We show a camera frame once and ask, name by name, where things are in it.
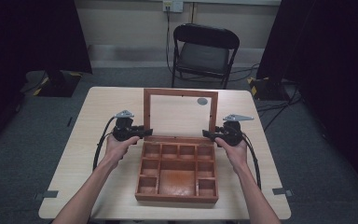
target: black chair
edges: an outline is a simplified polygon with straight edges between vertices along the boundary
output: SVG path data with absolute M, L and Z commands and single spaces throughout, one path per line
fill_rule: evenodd
M 173 31 L 172 87 L 175 71 L 204 77 L 221 78 L 226 88 L 232 64 L 240 45 L 238 37 L 227 29 L 186 23 Z M 183 42 L 179 51 L 178 42 Z

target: glass panel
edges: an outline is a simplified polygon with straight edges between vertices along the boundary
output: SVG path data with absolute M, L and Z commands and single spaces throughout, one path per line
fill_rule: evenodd
M 202 137 L 209 130 L 211 98 L 151 95 L 150 128 L 153 135 Z

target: forearm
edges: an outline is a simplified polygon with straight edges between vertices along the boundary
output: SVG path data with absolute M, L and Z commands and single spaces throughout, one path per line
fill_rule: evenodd
M 87 223 L 92 207 L 111 171 L 111 164 L 107 161 L 101 161 L 85 184 L 57 215 L 53 223 Z
M 237 174 L 240 178 L 251 223 L 281 223 L 255 183 L 248 165 L 244 164 L 237 169 Z

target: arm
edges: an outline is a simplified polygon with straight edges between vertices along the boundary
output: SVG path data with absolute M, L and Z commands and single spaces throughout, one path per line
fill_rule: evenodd
M 247 164 L 247 146 L 241 141 L 236 147 L 231 147 L 223 139 L 216 138 L 215 142 L 222 146 L 241 182 L 243 196 L 248 207 L 252 223 L 281 223 L 267 202 Z
M 138 140 L 139 137 L 132 137 L 127 141 L 118 142 L 112 134 L 109 134 L 103 159 L 53 223 L 87 223 L 107 177 L 118 166 L 128 147 Z

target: box lid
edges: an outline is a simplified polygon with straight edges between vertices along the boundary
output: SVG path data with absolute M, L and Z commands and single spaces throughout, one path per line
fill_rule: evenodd
M 145 140 L 210 142 L 202 130 L 214 132 L 217 97 L 217 91 L 144 89 L 144 126 L 153 129 Z

